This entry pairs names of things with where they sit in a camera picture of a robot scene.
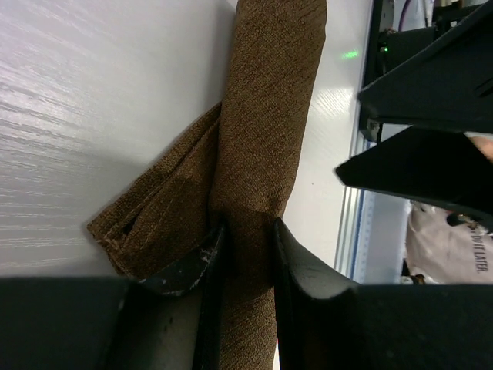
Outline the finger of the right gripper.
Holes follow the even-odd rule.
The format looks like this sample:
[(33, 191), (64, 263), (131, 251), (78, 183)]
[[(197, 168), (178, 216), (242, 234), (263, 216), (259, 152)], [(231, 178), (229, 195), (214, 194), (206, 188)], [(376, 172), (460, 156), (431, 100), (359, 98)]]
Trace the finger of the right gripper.
[(348, 186), (492, 222), (492, 163), (462, 133), (407, 128), (335, 170)]
[(492, 3), (449, 12), (434, 41), (357, 95), (381, 123), (492, 131)]

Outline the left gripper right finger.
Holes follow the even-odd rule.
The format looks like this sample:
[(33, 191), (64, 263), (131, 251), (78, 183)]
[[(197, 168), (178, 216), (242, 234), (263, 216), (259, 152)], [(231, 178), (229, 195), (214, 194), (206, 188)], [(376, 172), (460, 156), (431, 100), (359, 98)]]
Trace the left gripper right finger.
[(490, 369), (492, 288), (371, 285), (343, 276), (273, 226), (283, 369)]

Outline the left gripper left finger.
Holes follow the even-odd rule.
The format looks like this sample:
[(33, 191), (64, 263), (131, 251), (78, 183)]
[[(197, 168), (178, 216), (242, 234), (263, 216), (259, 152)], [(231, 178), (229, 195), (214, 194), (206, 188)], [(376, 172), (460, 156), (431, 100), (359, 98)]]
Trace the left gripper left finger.
[(164, 303), (203, 291), (194, 369), (220, 366), (226, 229), (141, 281), (128, 277), (4, 277), (3, 369), (148, 369)]

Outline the brown cloth napkin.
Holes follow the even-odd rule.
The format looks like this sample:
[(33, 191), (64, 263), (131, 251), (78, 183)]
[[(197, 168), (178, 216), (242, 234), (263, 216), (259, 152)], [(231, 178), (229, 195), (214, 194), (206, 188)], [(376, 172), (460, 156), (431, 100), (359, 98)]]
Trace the brown cloth napkin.
[(88, 226), (116, 271), (204, 286), (199, 369), (269, 369), (273, 225), (295, 183), (324, 1), (240, 1), (222, 100)]

